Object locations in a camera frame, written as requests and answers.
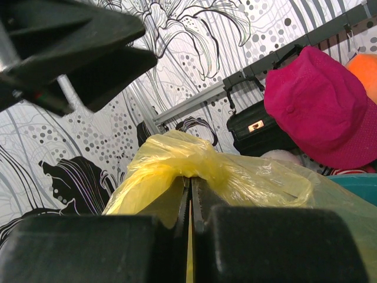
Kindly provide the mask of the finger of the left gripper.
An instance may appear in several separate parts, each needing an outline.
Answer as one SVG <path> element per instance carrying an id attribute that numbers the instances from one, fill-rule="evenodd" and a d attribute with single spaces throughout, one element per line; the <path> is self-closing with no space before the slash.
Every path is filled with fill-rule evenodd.
<path id="1" fill-rule="evenodd" d="M 78 1 L 1 1 L 2 68 L 141 68 L 135 16 Z"/>
<path id="2" fill-rule="evenodd" d="M 67 75 L 83 105 L 98 112 L 136 78 L 157 65 L 149 50 L 124 47 L 95 59 Z M 57 81 L 39 92 L 19 91 L 1 83 L 1 111 L 26 100 L 50 112 L 73 112 Z"/>

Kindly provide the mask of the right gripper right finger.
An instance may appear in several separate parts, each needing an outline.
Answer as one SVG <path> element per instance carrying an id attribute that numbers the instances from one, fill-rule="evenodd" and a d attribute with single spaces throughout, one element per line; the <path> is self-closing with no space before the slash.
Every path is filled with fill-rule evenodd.
<path id="1" fill-rule="evenodd" d="M 231 206 L 191 180 L 194 282 L 367 282 L 345 221 L 320 209 Z"/>

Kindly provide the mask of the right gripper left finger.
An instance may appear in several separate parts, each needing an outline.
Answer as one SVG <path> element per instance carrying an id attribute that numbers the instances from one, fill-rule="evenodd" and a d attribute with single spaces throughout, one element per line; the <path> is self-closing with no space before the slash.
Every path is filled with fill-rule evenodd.
<path id="1" fill-rule="evenodd" d="M 2 282 L 184 282 L 190 181 L 136 215 L 28 217 L 1 248 Z"/>

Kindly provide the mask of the yellow trash bag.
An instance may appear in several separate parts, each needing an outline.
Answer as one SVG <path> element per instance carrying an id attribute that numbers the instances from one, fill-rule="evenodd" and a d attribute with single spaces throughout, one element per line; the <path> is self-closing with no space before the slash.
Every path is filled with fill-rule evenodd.
<path id="1" fill-rule="evenodd" d="M 149 137 L 112 193 L 106 215 L 136 214 L 177 177 L 200 177 L 233 206 L 329 209 L 348 225 L 370 273 L 376 273 L 376 207 L 292 162 L 217 152 L 212 144 L 172 130 Z"/>

